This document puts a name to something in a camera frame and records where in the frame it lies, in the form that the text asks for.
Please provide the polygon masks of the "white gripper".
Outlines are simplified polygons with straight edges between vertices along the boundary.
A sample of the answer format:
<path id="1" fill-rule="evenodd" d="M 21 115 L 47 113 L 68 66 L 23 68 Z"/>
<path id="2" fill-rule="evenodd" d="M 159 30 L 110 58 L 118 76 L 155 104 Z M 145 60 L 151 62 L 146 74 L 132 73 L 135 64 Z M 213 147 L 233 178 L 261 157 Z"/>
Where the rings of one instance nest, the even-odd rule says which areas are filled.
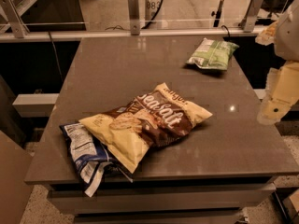
<path id="1" fill-rule="evenodd" d="M 272 22 L 255 42 L 268 46 L 275 41 L 278 23 Z M 271 68 L 266 81 L 266 94 L 260 106 L 257 120 L 262 125 L 273 125 L 290 111 L 299 100 L 299 62 L 287 61 L 279 69 Z"/>

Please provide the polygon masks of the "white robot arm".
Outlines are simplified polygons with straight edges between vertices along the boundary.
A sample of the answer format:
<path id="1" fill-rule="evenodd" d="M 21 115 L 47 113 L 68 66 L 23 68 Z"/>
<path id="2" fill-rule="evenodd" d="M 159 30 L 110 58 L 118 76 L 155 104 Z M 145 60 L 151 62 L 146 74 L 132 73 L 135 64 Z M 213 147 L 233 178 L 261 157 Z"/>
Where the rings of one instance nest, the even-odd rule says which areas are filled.
<path id="1" fill-rule="evenodd" d="M 258 34 L 255 42 L 273 44 L 275 54 L 285 60 L 279 69 L 269 70 L 257 116 L 261 124 L 272 125 L 299 101 L 299 0 L 293 0 L 277 21 Z"/>

